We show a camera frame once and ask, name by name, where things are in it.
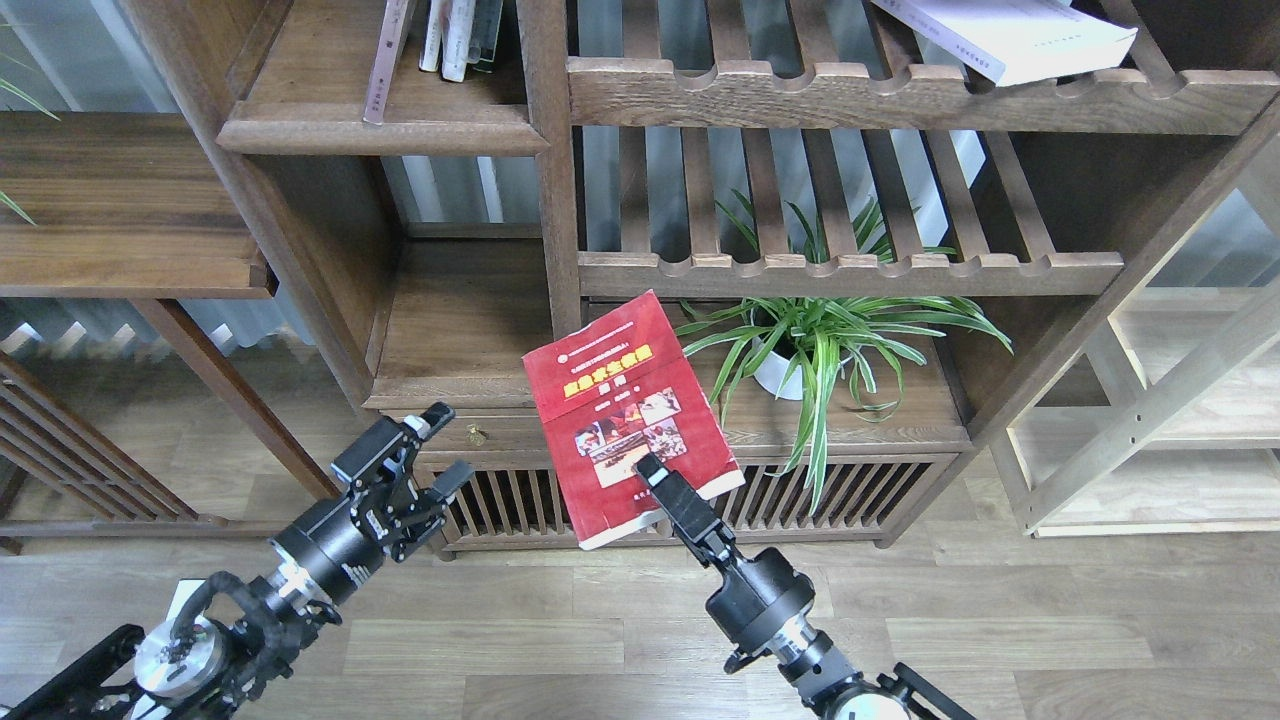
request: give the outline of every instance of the wooden shelf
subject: wooden shelf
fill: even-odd
[[[1034,489],[1105,423],[1103,409],[1038,409],[992,452],[1006,483]],[[1148,445],[1089,483],[1037,534],[1274,529],[1280,529],[1280,464],[1270,450],[1156,450]]]
[[[681,140],[689,238],[678,250],[667,250],[668,258],[676,252],[681,259],[663,259],[652,251],[654,241],[662,238],[652,237],[649,227],[645,136],[644,131],[623,128],[618,140],[620,250],[579,254],[582,295],[630,297],[649,288],[664,297],[1097,295],[1124,266],[1116,252],[1056,250],[1014,145],[1002,132],[982,136],[987,176],[997,187],[986,193],[992,202],[980,206],[986,213],[1005,211],[1014,218],[996,237],[979,215],[954,138],[934,131],[922,133],[922,142],[952,224],[955,255],[924,251],[887,131],[863,131],[863,143],[899,260],[882,263],[874,255],[859,254],[831,133],[804,131],[818,222],[832,256],[824,264],[808,263],[787,240],[768,131],[745,129],[742,151],[760,254],[739,261],[719,242],[707,129],[684,128]]]
[[[417,69],[410,35],[380,127],[361,120],[384,4],[296,0],[257,79],[218,143],[273,155],[535,155],[547,147],[529,122],[518,53],[466,82]]]
[[[1115,314],[1117,336],[1146,387],[1194,350],[1260,291],[1146,288]],[[1229,373],[1211,393],[1178,414],[1149,448],[1280,447],[1280,348]]]
[[[1142,22],[1128,0],[1103,5],[1120,23]],[[956,67],[920,64],[911,32],[879,12],[872,32],[901,64],[877,79],[863,63],[837,61],[822,4],[803,1],[791,5],[791,19],[804,73],[782,78],[751,59],[736,3],[707,6],[716,64],[705,73],[659,58],[657,10],[625,14],[626,58],[570,58],[572,122],[1239,135],[1280,91],[1280,77],[1263,68],[1175,70],[1146,31],[1130,54],[1135,68],[995,88]],[[645,49],[636,35],[653,42]]]
[[[593,306],[599,315],[609,305]],[[681,323],[678,306],[669,306]],[[509,452],[530,445],[541,456],[541,430],[531,410],[521,356],[550,342],[545,270],[539,241],[456,240],[416,242],[401,263],[396,301],[387,328],[381,364],[366,407],[398,414],[436,400],[460,407],[460,418],[493,429],[481,446],[509,462]],[[959,452],[970,447],[941,363],[929,345],[924,368],[905,368],[908,396],[887,421],[869,423],[852,411],[852,398],[837,389],[829,433],[831,456],[867,454]],[[694,357],[704,387],[710,387],[723,355],[716,348]],[[890,391],[868,401],[888,401]],[[744,383],[733,398],[724,432],[744,459],[777,457],[788,448],[797,404],[777,402],[755,383]],[[431,450],[475,452],[453,433]]]
[[[180,115],[0,113],[0,295],[270,297],[274,278]]]

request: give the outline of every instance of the book cover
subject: book cover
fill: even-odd
[[[476,0],[452,0],[444,26],[440,49],[440,77],[462,82],[467,72],[467,54],[471,51],[471,23],[475,20]]]
[[[374,67],[369,72],[369,91],[365,94],[364,120],[380,126],[387,114],[387,97],[392,88],[392,76],[396,74],[396,61],[404,49],[408,26],[413,17],[417,0],[387,0],[383,13],[383,28],[378,36],[378,50],[374,53]]]
[[[582,550],[663,519],[635,473],[649,452],[708,500],[745,482],[653,291],[524,361]]]
[[[1138,36],[1060,0],[872,1],[1000,87],[1114,68]]]
[[[426,10],[426,35],[422,36],[422,56],[417,69],[428,73],[440,69],[440,38],[444,35],[444,18],[449,14],[449,0],[431,0]]]

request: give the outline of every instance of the brass lock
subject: brass lock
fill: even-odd
[[[480,429],[480,425],[471,423],[467,425],[467,442],[480,447],[484,442],[489,439],[489,433]]]

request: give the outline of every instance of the wooden floor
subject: wooden floor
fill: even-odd
[[[283,523],[310,503],[175,361],[31,360],[197,510]],[[364,427],[314,352],[236,361],[323,464]],[[28,492],[18,511],[72,509]],[[1030,539],[983,460],[890,550],[783,550],[855,665],[905,661],[978,717],[1280,717],[1280,534]],[[275,562],[262,541],[28,542],[0,557],[0,703],[157,623],[177,579]],[[420,553],[237,717],[812,717],[768,662],[721,674],[717,584],[682,548]]]

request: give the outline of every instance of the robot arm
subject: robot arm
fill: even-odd
[[[938,716],[923,697],[951,720],[973,715],[927,683],[914,670],[897,664],[897,678],[867,680],[827,633],[809,624],[813,582],[797,573],[777,548],[754,559],[737,550],[733,530],[699,497],[680,473],[646,455],[636,471],[654,500],[667,512],[672,529],[703,568],[714,566],[723,584],[707,600],[707,612],[736,647],[724,661],[726,673],[737,673],[772,655],[778,671],[800,694],[800,702],[823,720],[924,720]]]
[[[387,557],[403,562],[444,527],[471,466],[454,462],[426,489],[416,487],[412,468],[422,443],[453,416],[436,402],[402,423],[379,419],[333,461],[346,493],[316,502],[270,539],[280,556],[270,577],[244,583],[215,573],[145,639],[137,625],[122,626],[5,720],[114,720],[147,703],[154,707],[134,716],[224,719],[257,700],[268,682],[293,674],[291,664],[324,625],[342,623],[338,606]],[[202,615],[219,594],[243,612],[232,626]],[[102,687],[131,659],[134,680]]]

